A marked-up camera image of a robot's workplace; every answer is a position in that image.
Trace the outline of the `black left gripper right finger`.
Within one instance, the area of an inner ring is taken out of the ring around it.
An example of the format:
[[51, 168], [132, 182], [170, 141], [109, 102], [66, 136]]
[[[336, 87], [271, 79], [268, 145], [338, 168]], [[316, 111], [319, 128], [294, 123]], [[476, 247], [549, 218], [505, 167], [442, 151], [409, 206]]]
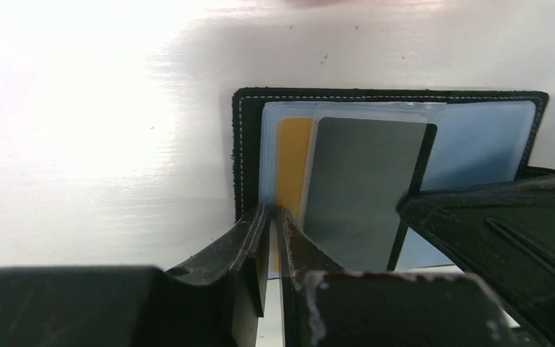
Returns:
[[465, 273], [344, 268], [277, 209], [286, 346], [518, 346], [494, 292]]

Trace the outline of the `black credit card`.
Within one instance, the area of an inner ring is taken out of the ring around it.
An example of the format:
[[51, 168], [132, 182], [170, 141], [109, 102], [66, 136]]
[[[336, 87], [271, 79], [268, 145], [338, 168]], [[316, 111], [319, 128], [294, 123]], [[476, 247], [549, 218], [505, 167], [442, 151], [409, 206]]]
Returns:
[[434, 124], [326, 117], [314, 148], [303, 231], [337, 263], [385, 271], [397, 238], [397, 204], [417, 189]]

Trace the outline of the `gold card in holder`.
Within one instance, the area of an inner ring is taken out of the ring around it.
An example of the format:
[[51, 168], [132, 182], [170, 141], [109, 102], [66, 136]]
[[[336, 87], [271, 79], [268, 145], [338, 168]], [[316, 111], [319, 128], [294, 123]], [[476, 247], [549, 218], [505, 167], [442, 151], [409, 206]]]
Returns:
[[280, 121], [277, 133], [275, 202], [299, 223], [313, 125], [313, 118], [288, 117]]

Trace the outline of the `black leather card holder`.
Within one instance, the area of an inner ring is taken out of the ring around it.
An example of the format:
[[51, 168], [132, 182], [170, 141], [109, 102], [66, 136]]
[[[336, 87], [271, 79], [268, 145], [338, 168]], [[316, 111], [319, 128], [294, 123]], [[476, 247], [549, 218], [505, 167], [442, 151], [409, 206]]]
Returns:
[[[231, 99], [235, 215], [241, 217], [259, 203], [276, 205], [278, 127], [284, 118], [314, 121], [297, 222], [303, 229], [321, 119], [436, 125], [419, 188], [407, 193], [415, 194], [513, 181], [534, 173], [529, 158], [547, 103], [548, 95], [540, 91], [241, 88]], [[448, 263], [447, 256], [400, 221], [386, 270]]]

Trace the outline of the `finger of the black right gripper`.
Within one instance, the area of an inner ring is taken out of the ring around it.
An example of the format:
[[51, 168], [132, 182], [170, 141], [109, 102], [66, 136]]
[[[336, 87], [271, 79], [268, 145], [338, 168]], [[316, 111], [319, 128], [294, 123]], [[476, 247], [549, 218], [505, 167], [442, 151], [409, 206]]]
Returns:
[[541, 344], [555, 346], [555, 173], [422, 192], [397, 211], [456, 266], [481, 277]]

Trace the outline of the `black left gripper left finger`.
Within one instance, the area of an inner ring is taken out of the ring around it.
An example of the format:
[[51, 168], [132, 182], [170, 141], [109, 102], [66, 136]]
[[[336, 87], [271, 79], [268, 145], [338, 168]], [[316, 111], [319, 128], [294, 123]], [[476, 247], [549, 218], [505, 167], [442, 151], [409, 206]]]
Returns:
[[169, 270], [0, 267], [0, 346], [254, 346], [270, 209]]

